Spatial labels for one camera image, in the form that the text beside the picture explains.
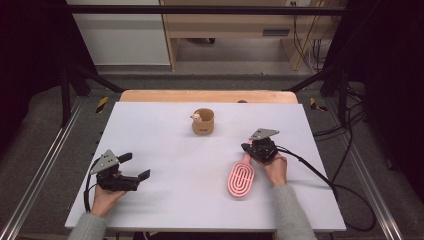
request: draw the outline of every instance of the white cabinet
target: white cabinet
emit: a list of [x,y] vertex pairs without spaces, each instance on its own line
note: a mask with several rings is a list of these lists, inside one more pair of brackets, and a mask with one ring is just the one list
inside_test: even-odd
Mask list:
[[[67,0],[69,5],[159,5],[157,0]],[[169,65],[161,15],[74,14],[96,66]]]

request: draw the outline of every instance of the gray sleeve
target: gray sleeve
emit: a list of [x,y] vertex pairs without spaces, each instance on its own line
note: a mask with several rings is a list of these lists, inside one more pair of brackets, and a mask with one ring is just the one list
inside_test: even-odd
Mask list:
[[280,240],[316,240],[293,188],[288,185],[275,186],[273,195],[277,211],[278,238]]
[[84,213],[72,230],[68,240],[102,240],[106,231],[106,220]]

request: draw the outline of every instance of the white tabletop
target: white tabletop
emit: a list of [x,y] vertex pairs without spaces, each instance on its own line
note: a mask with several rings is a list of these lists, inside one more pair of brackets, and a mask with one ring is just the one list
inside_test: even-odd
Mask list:
[[[215,130],[192,132],[198,108],[215,112]],[[252,161],[255,178],[243,199],[227,190],[232,166],[242,160],[241,144],[258,128],[279,130],[271,139],[302,156],[326,176],[300,104],[116,103],[93,161],[107,149],[133,153],[120,165],[125,176],[151,169],[138,191],[128,192],[107,217],[108,227],[129,231],[274,231],[272,185]],[[329,187],[306,166],[288,158],[288,182],[315,231],[345,230]],[[85,212],[85,180],[65,226],[73,228]]]

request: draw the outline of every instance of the robotic arm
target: robotic arm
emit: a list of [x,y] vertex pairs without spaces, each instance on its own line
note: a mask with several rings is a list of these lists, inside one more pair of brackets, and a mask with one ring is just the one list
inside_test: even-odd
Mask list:
[[264,164],[268,164],[278,153],[277,146],[275,145],[274,141],[272,141],[269,137],[278,133],[278,130],[259,128],[249,138],[250,140],[252,140],[252,144],[243,143],[241,147],[252,158]]
[[150,177],[147,170],[137,177],[127,177],[118,171],[119,164],[132,159],[132,153],[116,157],[111,150],[107,150],[90,170],[90,175],[96,174],[97,184],[109,191],[137,191],[140,182]]

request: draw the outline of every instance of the wooden cup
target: wooden cup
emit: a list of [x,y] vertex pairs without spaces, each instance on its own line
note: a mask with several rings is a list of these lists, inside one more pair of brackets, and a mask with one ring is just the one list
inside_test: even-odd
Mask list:
[[214,113],[208,108],[200,108],[194,111],[194,114],[199,114],[201,121],[193,119],[192,129],[193,132],[197,135],[204,136],[209,135],[213,132],[214,129]]

